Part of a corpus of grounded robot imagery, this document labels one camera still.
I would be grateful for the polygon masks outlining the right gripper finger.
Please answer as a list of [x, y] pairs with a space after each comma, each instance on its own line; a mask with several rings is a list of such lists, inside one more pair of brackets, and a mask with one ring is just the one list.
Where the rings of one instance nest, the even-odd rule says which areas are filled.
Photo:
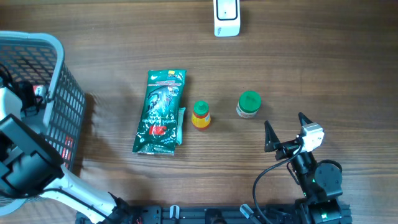
[[265, 133], [266, 133], [266, 145], [280, 144], [280, 140], [277, 137], [271, 123], [267, 120], [267, 121], [265, 121], [264, 125], [265, 125]]
[[308, 119], [302, 112], [299, 112], [299, 113], [298, 113], [298, 118], [299, 118], [299, 121], [300, 121], [300, 125], [301, 125], [301, 126], [305, 126], [305, 125], [308, 125], [308, 124], [312, 124], [312, 123], [313, 123], [313, 121], [311, 121], [310, 119]]

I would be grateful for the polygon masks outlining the green lid jar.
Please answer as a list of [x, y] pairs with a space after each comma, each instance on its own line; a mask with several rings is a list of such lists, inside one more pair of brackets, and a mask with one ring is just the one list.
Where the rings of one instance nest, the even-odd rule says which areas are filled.
[[245, 91], [239, 97], [236, 112], [242, 118], [253, 118], [259, 111], [261, 103], [261, 96], [257, 92], [252, 90]]

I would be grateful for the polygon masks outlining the yellow red bottle green cap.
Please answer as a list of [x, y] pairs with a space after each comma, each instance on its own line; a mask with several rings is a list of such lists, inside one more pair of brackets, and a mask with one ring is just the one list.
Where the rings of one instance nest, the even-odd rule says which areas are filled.
[[209, 127], [211, 116], [207, 102], [197, 101], [195, 103], [191, 121], [197, 129], [206, 129]]

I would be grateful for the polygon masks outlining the light green wipes packet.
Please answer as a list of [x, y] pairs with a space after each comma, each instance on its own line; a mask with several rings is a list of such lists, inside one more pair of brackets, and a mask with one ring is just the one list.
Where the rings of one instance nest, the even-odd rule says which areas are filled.
[[177, 138], [176, 138], [176, 143], [178, 145], [181, 145], [183, 142], [182, 126], [183, 126], [185, 110], [186, 110], [186, 108], [179, 108], [179, 110], [178, 110]]

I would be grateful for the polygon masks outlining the dark green 3M package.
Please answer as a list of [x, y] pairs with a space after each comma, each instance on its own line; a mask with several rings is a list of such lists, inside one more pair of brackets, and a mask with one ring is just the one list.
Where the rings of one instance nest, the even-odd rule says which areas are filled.
[[132, 152], [173, 155], [186, 70], [148, 71], [146, 94]]

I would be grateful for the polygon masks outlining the small red white box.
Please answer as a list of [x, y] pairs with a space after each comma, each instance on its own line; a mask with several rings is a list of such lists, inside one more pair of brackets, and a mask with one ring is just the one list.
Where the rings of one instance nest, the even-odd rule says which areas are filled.
[[33, 90], [35, 96], [41, 96], [42, 98], [45, 98], [47, 94], [47, 87], [45, 85], [34, 85]]

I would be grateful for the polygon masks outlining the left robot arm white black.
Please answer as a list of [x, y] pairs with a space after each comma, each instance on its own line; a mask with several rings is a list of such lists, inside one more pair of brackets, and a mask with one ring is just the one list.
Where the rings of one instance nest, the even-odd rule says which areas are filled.
[[9, 72], [1, 72], [1, 195], [49, 198], [84, 214], [92, 223], [127, 223], [134, 213], [121, 198], [72, 174], [60, 154], [25, 125], [22, 101]]

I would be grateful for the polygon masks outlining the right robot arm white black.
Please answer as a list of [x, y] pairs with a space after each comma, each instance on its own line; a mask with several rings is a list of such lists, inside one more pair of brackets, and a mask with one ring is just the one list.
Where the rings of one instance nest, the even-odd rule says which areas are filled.
[[273, 205], [266, 210], [274, 213], [277, 223], [351, 223], [348, 205], [339, 203], [343, 194], [342, 166], [333, 160], [316, 161], [313, 151], [324, 138], [323, 128], [298, 114], [301, 130], [295, 139], [280, 142], [269, 121], [265, 122], [265, 152], [276, 152], [276, 160], [285, 160], [290, 175], [300, 186], [304, 198], [292, 205]]

